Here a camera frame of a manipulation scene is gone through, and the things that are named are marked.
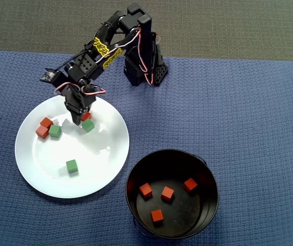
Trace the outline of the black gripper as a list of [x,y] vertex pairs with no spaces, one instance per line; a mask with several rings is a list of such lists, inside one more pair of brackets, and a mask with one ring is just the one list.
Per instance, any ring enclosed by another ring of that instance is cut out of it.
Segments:
[[79,126],[81,117],[85,112],[91,110],[92,104],[96,101],[95,95],[86,95],[77,86],[67,84],[64,87],[65,106],[71,113],[72,121],[75,125]]

